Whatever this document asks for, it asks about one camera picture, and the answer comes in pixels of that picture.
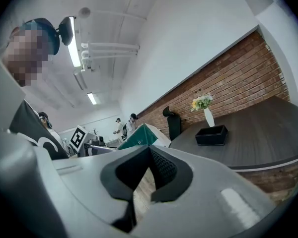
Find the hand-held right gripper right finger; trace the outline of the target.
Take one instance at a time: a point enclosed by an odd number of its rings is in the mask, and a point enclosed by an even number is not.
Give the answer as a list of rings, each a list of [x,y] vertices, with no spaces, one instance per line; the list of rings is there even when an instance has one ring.
[[[244,237],[276,207],[265,192],[220,162],[171,148],[150,148],[183,161],[193,176],[176,200],[151,204],[131,231],[133,237]]]

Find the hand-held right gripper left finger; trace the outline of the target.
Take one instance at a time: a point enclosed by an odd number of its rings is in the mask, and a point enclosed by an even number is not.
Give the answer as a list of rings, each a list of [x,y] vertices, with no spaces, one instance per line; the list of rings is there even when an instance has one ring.
[[[152,172],[146,153],[135,146],[96,156],[53,161],[70,192],[89,212],[108,225],[129,233],[150,206]]]

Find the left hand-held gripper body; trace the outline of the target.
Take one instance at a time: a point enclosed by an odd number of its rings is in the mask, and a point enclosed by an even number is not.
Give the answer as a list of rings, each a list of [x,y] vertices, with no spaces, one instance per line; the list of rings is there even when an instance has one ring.
[[[71,139],[70,146],[78,157],[96,156],[114,152],[114,148],[105,145],[102,136],[90,133],[81,126],[77,126]]]

